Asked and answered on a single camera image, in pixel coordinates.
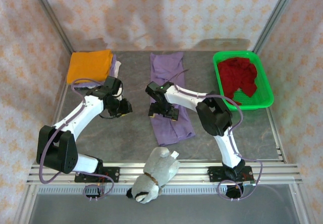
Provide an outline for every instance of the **plastic basket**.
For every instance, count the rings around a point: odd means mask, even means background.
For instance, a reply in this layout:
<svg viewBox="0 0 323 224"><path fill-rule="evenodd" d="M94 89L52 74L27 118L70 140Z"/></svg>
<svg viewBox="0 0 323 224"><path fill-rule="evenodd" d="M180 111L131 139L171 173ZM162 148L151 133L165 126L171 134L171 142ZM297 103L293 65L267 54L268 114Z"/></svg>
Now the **plastic basket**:
<svg viewBox="0 0 323 224"><path fill-rule="evenodd" d="M266 108L272 105L274 102L274 95L267 79L266 73L262 67L260 58L257 54L251 51L220 51L217 52L213 57L214 68L220 88L220 95L224 95L220 74L218 70L218 64L226 59L230 58L248 58L250 62L255 65L257 69L257 78L255 84L257 90L252 97L247 96L242 90L238 90L234 94L234 100L241 103L239 106L242 110ZM226 105L230 110L237 110L237 108L225 100Z"/></svg>

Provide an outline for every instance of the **gray plush toy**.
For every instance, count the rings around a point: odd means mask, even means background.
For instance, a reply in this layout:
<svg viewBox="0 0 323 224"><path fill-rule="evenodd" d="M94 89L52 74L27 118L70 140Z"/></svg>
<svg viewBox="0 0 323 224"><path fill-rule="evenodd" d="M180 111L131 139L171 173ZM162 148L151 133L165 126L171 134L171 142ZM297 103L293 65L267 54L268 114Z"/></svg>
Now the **gray plush toy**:
<svg viewBox="0 0 323 224"><path fill-rule="evenodd" d="M180 167L176 160L179 154L165 147L155 148L143 168L144 174L140 175L131 189L127 192L128 198L135 198L140 203L148 203L162 193L163 187L171 180Z"/></svg>

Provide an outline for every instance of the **glass panel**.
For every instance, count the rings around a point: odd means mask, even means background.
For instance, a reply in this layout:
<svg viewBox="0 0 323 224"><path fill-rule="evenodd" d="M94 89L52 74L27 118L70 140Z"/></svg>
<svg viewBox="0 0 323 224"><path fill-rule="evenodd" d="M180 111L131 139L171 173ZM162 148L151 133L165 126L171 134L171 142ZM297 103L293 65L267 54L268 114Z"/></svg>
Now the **glass panel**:
<svg viewBox="0 0 323 224"><path fill-rule="evenodd" d="M300 223L288 185L260 185L240 202L209 194L161 195L143 205L124 195L89 202L82 195L38 194L30 220L31 224Z"/></svg>

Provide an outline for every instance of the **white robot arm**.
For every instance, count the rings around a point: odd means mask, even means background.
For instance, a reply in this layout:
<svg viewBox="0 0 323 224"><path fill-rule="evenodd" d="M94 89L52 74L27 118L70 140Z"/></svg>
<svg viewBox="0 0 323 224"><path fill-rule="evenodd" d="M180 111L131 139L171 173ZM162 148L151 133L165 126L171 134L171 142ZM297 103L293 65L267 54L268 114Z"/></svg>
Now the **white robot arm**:
<svg viewBox="0 0 323 224"><path fill-rule="evenodd" d="M196 94L196 95L207 95L206 93L197 93L197 92L193 92L187 89L183 89L179 86L177 86L179 89L181 89L182 91L186 91L188 93L191 94ZM188 96L186 94L183 94L181 92L179 92L174 85L169 87L165 93L165 98L167 100L167 102L169 102L170 104L178 104L178 105L182 105L188 109L191 109L195 112L197 112L196 108L198 103L203 102L205 99L204 98L197 98L197 97L192 97L192 96ZM229 166L231 168L234 168L235 166L237 166L239 164L239 162L241 161L241 158L239 158L235 152L233 151L231 144L230 144L230 140L229 140L229 136L228 136L228 131L231 127L228 127L225 131L224 131L224 135L223 136L214 136L221 155L222 155L222 162L226 165ZM235 147L235 151L239 152L236 146L236 143L234 141L233 136L231 137L231 139L233 140L233 144Z"/></svg>
<svg viewBox="0 0 323 224"><path fill-rule="evenodd" d="M54 126L43 126L39 132L37 163L49 139L60 130L45 154L44 166L68 174L74 172L97 173L102 160L79 154L76 140L83 129L105 109L113 118L132 112L131 104L122 98L122 82L114 77L107 77L102 86L87 91L81 102L67 117Z"/></svg>
<svg viewBox="0 0 323 224"><path fill-rule="evenodd" d="M148 115L153 117L154 114L159 114L176 121L180 112L172 104L182 105L197 112L203 128L215 138L219 146L226 176L230 179L237 179L245 167L245 161L239 157L233 136L230 136L232 144L229 139L232 113L220 98L194 97L190 95L206 96L208 94L193 92L179 86L177 88L180 90L177 90L171 82L166 82L162 86L155 82L148 84L146 93L156 101L150 105Z"/></svg>

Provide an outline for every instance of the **purple towel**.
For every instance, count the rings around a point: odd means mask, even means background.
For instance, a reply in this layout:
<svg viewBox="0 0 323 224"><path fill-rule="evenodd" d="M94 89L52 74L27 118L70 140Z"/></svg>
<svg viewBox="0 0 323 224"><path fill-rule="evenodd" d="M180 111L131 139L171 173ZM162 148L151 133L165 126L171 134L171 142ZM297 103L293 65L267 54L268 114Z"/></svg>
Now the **purple towel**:
<svg viewBox="0 0 323 224"><path fill-rule="evenodd" d="M116 62L117 62L117 56L115 54L113 54L113 58L112 58L112 63L110 66L110 71L109 71L109 76L115 76L115 67L116 67ZM99 86L99 84L94 83L94 82L87 82L87 83L79 83L79 84L75 84L75 88L94 88L96 86Z"/></svg>
<svg viewBox="0 0 323 224"><path fill-rule="evenodd" d="M159 85L166 83L175 74L183 71L182 58L182 52L164 55L151 54L150 80ZM184 74L177 78L176 83L185 88ZM157 114L150 119L159 146L178 143L195 136L186 108L180 105L175 105L175 108L179 109L179 117L176 122Z"/></svg>

